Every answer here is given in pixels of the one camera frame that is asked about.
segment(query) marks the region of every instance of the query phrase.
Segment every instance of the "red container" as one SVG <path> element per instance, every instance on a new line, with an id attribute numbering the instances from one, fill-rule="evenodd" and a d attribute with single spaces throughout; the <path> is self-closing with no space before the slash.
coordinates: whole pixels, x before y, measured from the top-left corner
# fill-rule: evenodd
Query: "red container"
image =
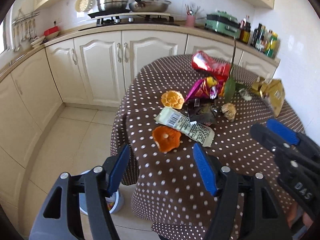
<path id="1" fill-rule="evenodd" d="M 44 36 L 48 36 L 48 35 L 50 35 L 51 33 L 57 32 L 58 30 L 59 30 L 58 26 L 55 26 L 55 27 L 53 27 L 53 28 L 50 28 L 50 29 L 44 31 Z"/>

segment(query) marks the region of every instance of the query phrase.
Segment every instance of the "tile floor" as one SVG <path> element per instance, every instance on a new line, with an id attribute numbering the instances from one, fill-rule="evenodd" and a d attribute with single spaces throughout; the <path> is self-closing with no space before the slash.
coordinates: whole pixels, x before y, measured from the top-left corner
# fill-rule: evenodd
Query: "tile floor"
<path id="1" fill-rule="evenodd" d="M 28 182 L 22 233 L 29 235 L 33 221 L 55 183 L 64 171 L 80 174 L 101 165 L 110 156 L 114 112 L 66 107 L 43 143 Z M 124 206 L 111 215 L 121 240 L 159 240 L 151 231 L 152 222 L 135 217 L 131 196 L 135 185 L 120 185 Z M 86 240 L 91 240 L 88 217 L 81 214 Z"/>

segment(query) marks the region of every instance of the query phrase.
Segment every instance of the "hanging utensil rack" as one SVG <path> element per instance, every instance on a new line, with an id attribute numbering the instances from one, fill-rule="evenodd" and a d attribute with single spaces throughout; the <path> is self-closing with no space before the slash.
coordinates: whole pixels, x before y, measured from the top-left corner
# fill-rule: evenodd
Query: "hanging utensil rack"
<path id="1" fill-rule="evenodd" d="M 12 22 L 12 25 L 13 26 L 16 26 L 24 21 L 27 21 L 27 20 L 30 20 L 36 16 L 38 16 L 40 14 L 40 11 L 33 11 L 31 13 L 27 13 L 27 14 L 24 14 L 22 12 L 21 9 L 19 9 L 19 13 L 18 13 L 18 16 L 16 17 L 16 19 Z"/>

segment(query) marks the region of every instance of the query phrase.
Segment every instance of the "countertop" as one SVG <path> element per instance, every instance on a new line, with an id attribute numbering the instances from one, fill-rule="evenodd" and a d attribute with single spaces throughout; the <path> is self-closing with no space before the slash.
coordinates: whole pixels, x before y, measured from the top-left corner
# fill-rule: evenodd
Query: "countertop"
<path id="1" fill-rule="evenodd" d="M 194 35 L 206 39 L 211 39 L 219 42 L 223 42 L 225 44 L 229 44 L 233 46 L 233 39 L 228 38 L 219 34 L 215 34 L 200 28 L 188 28 L 182 26 L 173 26 L 173 25 L 157 25 L 157 24 L 127 24 L 127 25 L 114 25 L 114 26 L 104 26 L 104 27 L 99 27 L 99 28 L 92 28 L 88 30 L 83 30 L 83 31 L 78 31 L 80 29 L 86 28 L 86 27 L 91 27 L 93 26 L 92 24 L 87 25 L 87 26 L 79 26 L 74 29 L 70 29 L 67 31 L 63 31 L 60 36 L 58 36 L 55 39 L 52 39 L 45 44 L 39 46 L 36 49 L 32 49 L 25 53 L 23 57 L 21 57 L 19 60 L 17 60 L 15 63 L 12 65 L 7 64 L 4 68 L 0 70 L 0 82 L 12 71 L 14 70 L 19 64 L 21 64 L 24 60 L 27 58 L 31 57 L 33 54 L 36 52 L 40 51 L 41 49 L 50 46 L 52 44 L 55 44 L 60 41 L 65 41 L 68 39 L 73 39 L 79 36 L 83 35 L 89 35 L 93 33 L 100 33 L 100 32 L 112 32 L 112 31 L 127 31 L 127 30 L 147 30 L 147 31 L 165 31 L 165 32 L 175 32 L 175 33 L 183 33 L 183 34 L 189 34 L 189 35 Z M 241 42 L 237 42 L 236 44 L 237 48 L 242 49 L 244 51 L 247 51 L 267 62 L 270 64 L 274 65 L 275 67 L 278 67 L 280 63 L 280 59 L 271 59 L 264 54 L 258 52 L 257 50 L 253 49 L 249 45 L 245 45 Z"/>

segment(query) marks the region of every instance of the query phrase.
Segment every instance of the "white wrapper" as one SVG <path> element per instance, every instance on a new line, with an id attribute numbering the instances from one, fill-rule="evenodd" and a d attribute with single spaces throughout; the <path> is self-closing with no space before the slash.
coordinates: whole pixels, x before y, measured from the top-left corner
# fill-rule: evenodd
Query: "white wrapper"
<path id="1" fill-rule="evenodd" d="M 190 124 L 190 119 L 171 107 L 165 107 L 155 118 L 156 122 L 178 130 L 189 138 L 199 142 L 203 147 L 210 147 L 214 131 L 202 124 Z"/>

